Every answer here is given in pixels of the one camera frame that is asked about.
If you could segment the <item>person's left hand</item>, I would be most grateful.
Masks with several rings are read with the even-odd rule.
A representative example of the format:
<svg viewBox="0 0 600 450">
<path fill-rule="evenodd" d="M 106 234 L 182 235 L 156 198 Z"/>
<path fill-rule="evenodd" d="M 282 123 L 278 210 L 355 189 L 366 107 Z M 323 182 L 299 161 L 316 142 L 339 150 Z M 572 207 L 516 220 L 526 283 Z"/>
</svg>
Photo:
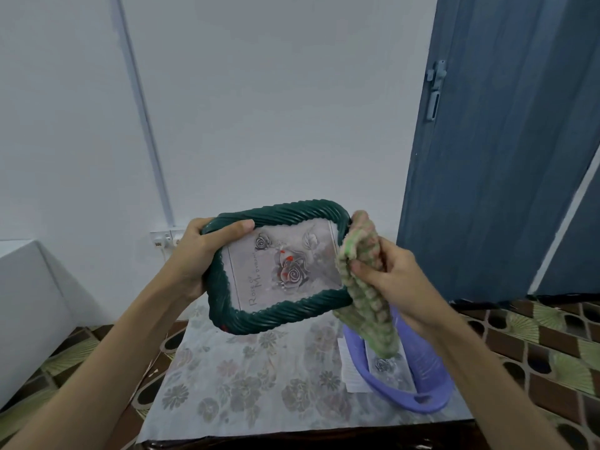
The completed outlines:
<svg viewBox="0 0 600 450">
<path fill-rule="evenodd" d="M 190 221 L 179 245 L 173 250 L 156 279 L 167 291 L 192 302 L 205 292 L 203 275 L 211 265 L 216 252 L 224 246 L 211 246 L 211 233 L 202 230 L 213 218 L 195 218 Z"/>
</svg>

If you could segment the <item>person's right hand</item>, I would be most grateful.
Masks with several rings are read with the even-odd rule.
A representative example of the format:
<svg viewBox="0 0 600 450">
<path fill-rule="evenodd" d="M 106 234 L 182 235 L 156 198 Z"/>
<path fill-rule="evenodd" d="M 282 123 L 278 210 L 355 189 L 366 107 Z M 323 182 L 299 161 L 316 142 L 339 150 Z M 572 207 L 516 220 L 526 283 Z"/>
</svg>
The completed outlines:
<svg viewBox="0 0 600 450">
<path fill-rule="evenodd" d="M 406 268 L 386 272 L 359 260 L 349 263 L 350 270 L 362 282 L 374 287 L 421 337 L 431 341 L 453 316 L 453 310 L 431 284 L 407 249 Z"/>
</svg>

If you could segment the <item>green knitted cleaning cloth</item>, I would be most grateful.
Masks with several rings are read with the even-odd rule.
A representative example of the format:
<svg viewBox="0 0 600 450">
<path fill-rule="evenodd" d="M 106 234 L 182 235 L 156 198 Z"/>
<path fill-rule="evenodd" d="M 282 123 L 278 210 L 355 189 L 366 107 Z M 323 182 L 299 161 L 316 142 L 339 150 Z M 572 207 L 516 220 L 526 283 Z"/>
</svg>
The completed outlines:
<svg viewBox="0 0 600 450">
<path fill-rule="evenodd" d="M 373 286 L 352 273 L 350 263 L 354 260 L 376 271 L 384 270 L 379 235 L 364 210 L 358 210 L 352 215 L 349 229 L 335 259 L 341 282 L 352 302 L 333 313 L 361 337 L 377 356 L 393 358 L 399 351 L 400 337 L 390 306 Z"/>
</svg>

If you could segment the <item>dark green plastic tray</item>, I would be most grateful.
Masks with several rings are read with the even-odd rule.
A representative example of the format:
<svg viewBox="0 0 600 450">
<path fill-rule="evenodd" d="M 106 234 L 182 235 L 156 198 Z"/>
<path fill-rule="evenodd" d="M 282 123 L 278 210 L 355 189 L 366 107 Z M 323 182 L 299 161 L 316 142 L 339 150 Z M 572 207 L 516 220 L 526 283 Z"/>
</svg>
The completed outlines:
<svg viewBox="0 0 600 450">
<path fill-rule="evenodd" d="M 246 219 L 254 229 L 219 248 L 204 276 L 217 328 L 262 333 L 352 303 L 335 265 L 351 221 L 341 205 L 314 199 L 222 213 L 201 233 Z"/>
</svg>

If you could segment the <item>person's right forearm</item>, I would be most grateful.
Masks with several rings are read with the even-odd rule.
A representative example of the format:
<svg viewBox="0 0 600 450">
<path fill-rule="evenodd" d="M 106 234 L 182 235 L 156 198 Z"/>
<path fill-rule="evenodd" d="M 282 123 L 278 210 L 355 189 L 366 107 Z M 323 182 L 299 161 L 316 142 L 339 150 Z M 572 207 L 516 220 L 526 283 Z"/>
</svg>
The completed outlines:
<svg viewBox="0 0 600 450">
<path fill-rule="evenodd" d="M 423 333 L 492 450 L 572 450 L 460 316 L 452 313 Z"/>
</svg>

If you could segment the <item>person's left forearm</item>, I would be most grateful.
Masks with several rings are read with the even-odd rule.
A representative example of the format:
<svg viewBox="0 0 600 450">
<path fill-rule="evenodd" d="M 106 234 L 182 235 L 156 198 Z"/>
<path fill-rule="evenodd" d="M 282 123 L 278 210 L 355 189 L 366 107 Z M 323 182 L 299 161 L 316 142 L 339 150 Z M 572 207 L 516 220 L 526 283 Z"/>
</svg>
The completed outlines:
<svg viewBox="0 0 600 450">
<path fill-rule="evenodd" d="M 157 275 L 3 450 L 103 450 L 161 341 L 203 292 L 201 281 Z"/>
</svg>

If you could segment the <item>purple plastic tray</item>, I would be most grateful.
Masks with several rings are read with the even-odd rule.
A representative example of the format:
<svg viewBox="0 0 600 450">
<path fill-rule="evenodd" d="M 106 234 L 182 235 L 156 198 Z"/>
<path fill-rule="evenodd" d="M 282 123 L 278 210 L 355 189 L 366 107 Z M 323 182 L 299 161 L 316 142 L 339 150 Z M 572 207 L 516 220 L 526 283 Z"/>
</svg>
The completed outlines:
<svg viewBox="0 0 600 450">
<path fill-rule="evenodd" d="M 396 310 L 392 316 L 400 348 L 390 359 L 377 357 L 361 337 L 343 326 L 352 361 L 373 393 L 414 413 L 438 412 L 449 402 L 454 383 L 431 345 Z"/>
</svg>

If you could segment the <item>white paper sheet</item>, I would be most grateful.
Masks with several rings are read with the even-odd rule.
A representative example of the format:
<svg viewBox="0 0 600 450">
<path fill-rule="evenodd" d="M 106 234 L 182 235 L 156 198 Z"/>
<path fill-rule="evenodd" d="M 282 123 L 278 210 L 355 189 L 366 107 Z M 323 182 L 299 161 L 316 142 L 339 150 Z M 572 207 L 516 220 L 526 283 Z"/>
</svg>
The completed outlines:
<svg viewBox="0 0 600 450">
<path fill-rule="evenodd" d="M 341 360 L 341 381 L 348 393 L 372 393 L 373 390 L 363 379 L 350 356 L 345 338 L 338 338 L 338 350 Z"/>
</svg>

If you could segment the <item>blue door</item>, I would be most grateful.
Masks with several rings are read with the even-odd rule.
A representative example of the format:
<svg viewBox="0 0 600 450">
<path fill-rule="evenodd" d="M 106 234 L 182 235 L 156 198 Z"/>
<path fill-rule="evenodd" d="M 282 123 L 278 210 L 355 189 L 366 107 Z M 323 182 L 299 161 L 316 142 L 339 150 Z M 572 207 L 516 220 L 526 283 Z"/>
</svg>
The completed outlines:
<svg viewBox="0 0 600 450">
<path fill-rule="evenodd" d="M 449 302 L 520 299 L 600 144 L 600 0 L 438 0 L 438 60 L 397 242 Z"/>
</svg>

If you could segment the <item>floral table cover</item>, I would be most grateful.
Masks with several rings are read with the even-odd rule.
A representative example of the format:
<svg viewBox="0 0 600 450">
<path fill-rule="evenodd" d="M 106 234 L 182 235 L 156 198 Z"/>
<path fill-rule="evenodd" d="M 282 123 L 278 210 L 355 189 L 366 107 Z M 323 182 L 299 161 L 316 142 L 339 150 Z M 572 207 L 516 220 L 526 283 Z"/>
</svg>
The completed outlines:
<svg viewBox="0 0 600 450">
<path fill-rule="evenodd" d="M 471 419 L 453 391 L 421 415 L 376 393 L 348 393 L 341 378 L 341 323 L 330 313 L 257 335 L 218 330 L 206 297 L 186 309 L 182 343 L 137 442 L 190 440 Z"/>
</svg>

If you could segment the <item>blue door latch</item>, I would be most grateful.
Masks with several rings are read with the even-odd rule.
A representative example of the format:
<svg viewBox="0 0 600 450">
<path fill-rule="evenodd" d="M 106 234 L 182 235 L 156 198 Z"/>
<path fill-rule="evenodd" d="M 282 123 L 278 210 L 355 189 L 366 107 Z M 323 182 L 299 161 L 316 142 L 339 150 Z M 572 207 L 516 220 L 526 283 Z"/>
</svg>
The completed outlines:
<svg viewBox="0 0 600 450">
<path fill-rule="evenodd" d="M 425 73 L 425 81 L 430 84 L 430 95 L 425 111 L 425 121 L 433 122 L 437 118 L 443 84 L 447 75 L 446 60 L 434 62 Z"/>
</svg>

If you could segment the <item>white wall socket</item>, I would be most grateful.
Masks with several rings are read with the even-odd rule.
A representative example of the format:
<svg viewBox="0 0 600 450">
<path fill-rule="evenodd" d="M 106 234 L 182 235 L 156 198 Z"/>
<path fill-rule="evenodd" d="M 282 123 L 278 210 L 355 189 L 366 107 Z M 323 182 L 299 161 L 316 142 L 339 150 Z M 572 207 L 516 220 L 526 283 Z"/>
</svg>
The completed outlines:
<svg viewBox="0 0 600 450">
<path fill-rule="evenodd" d="M 185 229 L 183 227 L 175 227 L 152 231 L 149 233 L 149 238 L 155 248 L 174 249 L 181 242 L 184 233 Z"/>
</svg>

